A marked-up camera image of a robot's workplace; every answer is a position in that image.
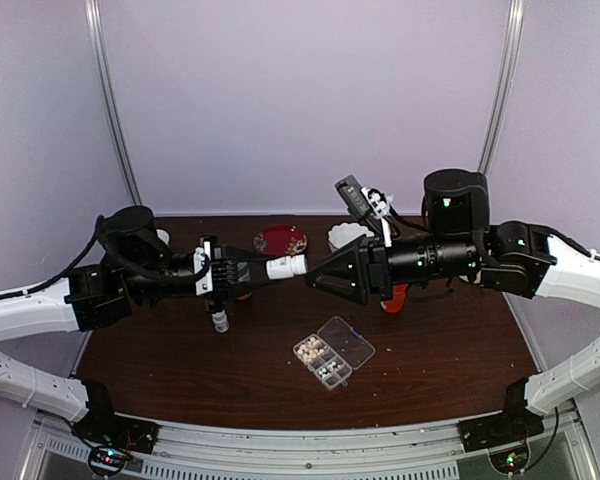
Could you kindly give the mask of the left aluminium frame post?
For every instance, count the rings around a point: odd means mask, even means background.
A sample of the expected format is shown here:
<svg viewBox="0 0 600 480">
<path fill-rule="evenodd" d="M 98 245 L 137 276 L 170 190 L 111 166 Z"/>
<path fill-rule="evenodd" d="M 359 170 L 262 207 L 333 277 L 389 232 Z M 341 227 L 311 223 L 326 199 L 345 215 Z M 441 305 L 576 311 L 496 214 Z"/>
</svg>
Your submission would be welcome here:
<svg viewBox="0 0 600 480">
<path fill-rule="evenodd" d="M 131 203 L 133 205 L 142 205 L 143 200 L 129 156 L 121 116 L 116 101 L 105 32 L 102 23 L 101 2 L 98 0 L 85 0 L 84 9 L 87 30 L 99 78 L 106 122 L 111 136 L 115 158 L 121 170 L 123 184 Z"/>
</svg>

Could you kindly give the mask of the small white bottle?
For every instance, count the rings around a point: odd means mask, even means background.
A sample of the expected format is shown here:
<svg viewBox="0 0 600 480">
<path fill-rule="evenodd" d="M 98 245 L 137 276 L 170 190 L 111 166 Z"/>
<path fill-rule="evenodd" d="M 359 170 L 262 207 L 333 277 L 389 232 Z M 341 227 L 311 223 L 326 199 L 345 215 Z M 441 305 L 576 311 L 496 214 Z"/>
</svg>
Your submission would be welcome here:
<svg viewBox="0 0 600 480">
<path fill-rule="evenodd" d="M 228 316 L 225 311 L 213 313 L 212 321 L 214 328 L 218 333 L 225 333 L 230 328 Z"/>
<path fill-rule="evenodd" d="M 278 257 L 266 262 L 266 274 L 269 280 L 285 280 L 303 276 L 307 270 L 307 260 L 303 254 Z"/>
</svg>

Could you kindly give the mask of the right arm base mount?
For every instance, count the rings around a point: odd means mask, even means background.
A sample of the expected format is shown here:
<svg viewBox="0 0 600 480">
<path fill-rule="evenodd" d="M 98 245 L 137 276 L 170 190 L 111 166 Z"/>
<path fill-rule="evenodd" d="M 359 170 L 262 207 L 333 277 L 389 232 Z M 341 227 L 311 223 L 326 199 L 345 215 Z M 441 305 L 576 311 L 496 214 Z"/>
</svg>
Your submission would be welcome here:
<svg viewBox="0 0 600 480">
<path fill-rule="evenodd" d="M 518 444 L 518 447 L 509 451 L 496 451 L 490 455 L 495 470 L 509 476 L 528 470 L 531 463 L 528 440 L 545 431 L 543 416 L 528 409 L 525 399 L 528 381 L 528 378 L 522 378 L 507 387 L 499 413 L 458 423 L 459 436 L 466 453 Z"/>
</svg>

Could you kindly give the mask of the white scalloped dish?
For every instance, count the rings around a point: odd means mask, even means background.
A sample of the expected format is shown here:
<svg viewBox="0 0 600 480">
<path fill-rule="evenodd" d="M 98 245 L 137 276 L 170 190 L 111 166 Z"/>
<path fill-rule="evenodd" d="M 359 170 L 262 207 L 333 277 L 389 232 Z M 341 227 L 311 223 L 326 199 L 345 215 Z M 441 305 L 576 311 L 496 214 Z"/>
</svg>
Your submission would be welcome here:
<svg viewBox="0 0 600 480">
<path fill-rule="evenodd" d="M 343 222 L 334 225 L 327 233 L 328 246 L 335 252 L 360 236 L 374 237 L 374 232 L 358 223 Z"/>
</svg>

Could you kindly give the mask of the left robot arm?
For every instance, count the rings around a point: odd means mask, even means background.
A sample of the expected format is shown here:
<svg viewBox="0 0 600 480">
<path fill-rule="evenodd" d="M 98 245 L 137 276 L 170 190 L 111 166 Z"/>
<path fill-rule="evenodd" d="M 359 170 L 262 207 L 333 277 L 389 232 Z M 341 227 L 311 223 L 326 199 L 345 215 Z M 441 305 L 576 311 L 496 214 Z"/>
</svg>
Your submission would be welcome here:
<svg viewBox="0 0 600 480">
<path fill-rule="evenodd" d="M 54 332 L 91 332 L 129 317 L 145 301 L 197 297 L 220 315 L 224 304 L 273 283 L 273 257 L 221 245 L 212 236 L 178 254 L 146 206 L 97 218 L 86 245 L 104 250 L 97 264 L 74 259 L 49 280 L 0 292 L 0 342 Z M 0 397 L 84 423 L 103 444 L 124 433 L 106 387 L 51 374 L 0 351 Z"/>
</svg>

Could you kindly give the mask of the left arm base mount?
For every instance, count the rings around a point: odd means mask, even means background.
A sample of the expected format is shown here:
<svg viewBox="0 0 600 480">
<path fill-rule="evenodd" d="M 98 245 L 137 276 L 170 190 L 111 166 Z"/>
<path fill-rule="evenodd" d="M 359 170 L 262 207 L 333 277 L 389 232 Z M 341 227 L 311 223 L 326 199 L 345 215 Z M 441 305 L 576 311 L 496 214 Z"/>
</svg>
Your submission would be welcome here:
<svg viewBox="0 0 600 480">
<path fill-rule="evenodd" d="M 87 467 L 97 477 L 110 479 L 136 461 L 134 453 L 151 454 L 159 425 L 153 421 L 118 414 L 107 388 L 81 381 L 86 391 L 86 414 L 70 422 L 72 434 L 88 449 Z"/>
</svg>

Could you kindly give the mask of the grey capped supplement bottle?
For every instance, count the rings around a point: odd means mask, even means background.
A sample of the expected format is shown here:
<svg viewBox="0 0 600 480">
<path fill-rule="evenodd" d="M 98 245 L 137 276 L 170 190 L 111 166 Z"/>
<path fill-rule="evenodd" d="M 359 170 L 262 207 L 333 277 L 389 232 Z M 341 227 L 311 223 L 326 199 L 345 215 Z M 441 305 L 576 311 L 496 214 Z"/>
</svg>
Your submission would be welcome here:
<svg viewBox="0 0 600 480">
<path fill-rule="evenodd" d="M 241 290 L 239 291 L 239 296 L 236 297 L 236 299 L 238 301 L 247 300 L 252 295 L 252 293 L 250 291 L 246 290 L 247 285 L 250 283 L 251 283 L 250 270 L 248 268 L 241 269 L 239 271 L 239 277 L 238 277 L 238 286 L 241 288 Z"/>
</svg>

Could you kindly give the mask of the aluminium frame post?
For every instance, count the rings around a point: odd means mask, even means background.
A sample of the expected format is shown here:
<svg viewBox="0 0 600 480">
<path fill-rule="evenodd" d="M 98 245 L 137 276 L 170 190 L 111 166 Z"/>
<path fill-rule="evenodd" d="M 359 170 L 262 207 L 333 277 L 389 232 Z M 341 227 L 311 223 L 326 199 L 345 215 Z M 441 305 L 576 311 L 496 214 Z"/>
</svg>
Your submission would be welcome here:
<svg viewBox="0 0 600 480">
<path fill-rule="evenodd" d="M 499 73 L 478 164 L 478 171 L 483 175 L 487 175 L 492 167 L 499 135 L 504 123 L 506 106 L 510 97 L 519 58 L 524 28 L 524 14 L 525 2 L 523 0 L 511 0 L 509 2 Z"/>
<path fill-rule="evenodd" d="M 106 122 L 111 136 L 115 158 L 121 170 L 123 184 L 131 203 L 133 205 L 142 205 L 143 200 L 129 156 L 121 116 L 116 101 L 105 32 L 102 23 L 101 2 L 98 0 L 85 0 L 84 9 L 87 30 L 99 78 Z"/>
</svg>

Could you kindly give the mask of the clear plastic pill organizer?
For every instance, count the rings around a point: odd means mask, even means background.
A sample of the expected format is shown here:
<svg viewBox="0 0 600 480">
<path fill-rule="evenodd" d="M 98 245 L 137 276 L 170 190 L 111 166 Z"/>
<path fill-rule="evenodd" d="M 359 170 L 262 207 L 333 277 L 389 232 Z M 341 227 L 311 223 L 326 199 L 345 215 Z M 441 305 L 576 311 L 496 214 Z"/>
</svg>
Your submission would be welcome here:
<svg viewBox="0 0 600 480">
<path fill-rule="evenodd" d="M 327 389 L 346 386 L 354 371 L 375 354 L 375 347 L 340 316 L 333 316 L 292 349 L 296 358 Z"/>
</svg>

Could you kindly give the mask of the front aluminium rail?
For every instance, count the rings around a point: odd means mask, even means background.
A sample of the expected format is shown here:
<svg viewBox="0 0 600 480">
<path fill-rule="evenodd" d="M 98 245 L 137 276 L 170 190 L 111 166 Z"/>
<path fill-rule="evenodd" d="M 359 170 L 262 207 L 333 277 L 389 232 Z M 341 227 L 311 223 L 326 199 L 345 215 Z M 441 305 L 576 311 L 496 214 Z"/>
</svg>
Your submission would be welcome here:
<svg viewBox="0 0 600 480">
<path fill-rule="evenodd" d="M 575 407 L 562 408 L 559 427 L 545 419 L 544 433 L 469 452 L 457 420 L 344 430 L 258 430 L 154 420 L 150 454 L 112 479 L 600 479 Z M 98 479 L 86 465 L 86 445 L 57 419 L 38 414 L 15 479 Z M 505 451 L 529 447 L 532 469 L 499 472 Z"/>
</svg>

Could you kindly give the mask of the right aluminium frame post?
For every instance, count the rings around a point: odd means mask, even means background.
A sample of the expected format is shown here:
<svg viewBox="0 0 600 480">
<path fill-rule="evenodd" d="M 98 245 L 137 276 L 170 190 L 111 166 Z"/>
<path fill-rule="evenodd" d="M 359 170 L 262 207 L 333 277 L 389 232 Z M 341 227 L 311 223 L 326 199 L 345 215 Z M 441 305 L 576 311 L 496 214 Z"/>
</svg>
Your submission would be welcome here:
<svg viewBox="0 0 600 480">
<path fill-rule="evenodd" d="M 523 0 L 511 0 L 509 2 L 499 73 L 478 164 L 478 171 L 483 175 L 487 175 L 492 167 L 499 135 L 504 123 L 506 106 L 510 97 L 519 58 L 524 28 L 524 14 L 525 2 Z"/>
</svg>

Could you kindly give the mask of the orange pill bottle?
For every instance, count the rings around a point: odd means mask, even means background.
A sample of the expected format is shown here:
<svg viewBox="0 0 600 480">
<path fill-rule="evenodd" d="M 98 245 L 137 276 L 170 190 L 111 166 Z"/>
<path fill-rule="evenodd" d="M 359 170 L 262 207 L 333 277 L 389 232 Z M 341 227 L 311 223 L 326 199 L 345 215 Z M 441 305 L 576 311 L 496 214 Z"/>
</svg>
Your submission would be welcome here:
<svg viewBox="0 0 600 480">
<path fill-rule="evenodd" d="M 408 289 L 408 284 L 394 285 L 392 287 L 392 298 L 381 301 L 382 309 L 391 315 L 400 313 L 406 303 Z"/>
</svg>

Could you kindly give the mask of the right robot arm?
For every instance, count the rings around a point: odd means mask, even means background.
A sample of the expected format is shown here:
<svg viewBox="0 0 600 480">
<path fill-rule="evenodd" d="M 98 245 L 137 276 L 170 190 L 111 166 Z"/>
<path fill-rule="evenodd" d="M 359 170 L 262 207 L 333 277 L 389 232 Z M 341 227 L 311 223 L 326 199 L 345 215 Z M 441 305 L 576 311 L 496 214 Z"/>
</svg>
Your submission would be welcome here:
<svg viewBox="0 0 600 480">
<path fill-rule="evenodd" d="M 464 277 L 487 289 L 527 299 L 559 298 L 600 309 L 600 255 L 544 225 L 490 222 L 484 174 L 443 169 L 424 179 L 421 235 L 388 242 L 360 236 L 309 270 L 308 286 L 358 304 L 383 300 L 396 285 Z M 506 391 L 501 412 L 463 421 L 468 441 L 494 433 L 510 442 L 543 432 L 543 420 L 564 401 L 600 383 L 600 335 L 546 372 Z"/>
</svg>

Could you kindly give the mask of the red floral plate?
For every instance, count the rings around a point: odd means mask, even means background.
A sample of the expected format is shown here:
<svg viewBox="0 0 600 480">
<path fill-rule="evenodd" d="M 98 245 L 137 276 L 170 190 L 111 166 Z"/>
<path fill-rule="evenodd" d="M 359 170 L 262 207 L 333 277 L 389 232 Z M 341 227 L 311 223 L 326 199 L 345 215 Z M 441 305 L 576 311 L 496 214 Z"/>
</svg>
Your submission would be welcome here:
<svg viewBox="0 0 600 480">
<path fill-rule="evenodd" d="M 308 237 L 296 225 L 273 225 L 255 235 L 253 248 L 256 253 L 263 255 L 294 256 L 307 250 Z"/>
</svg>

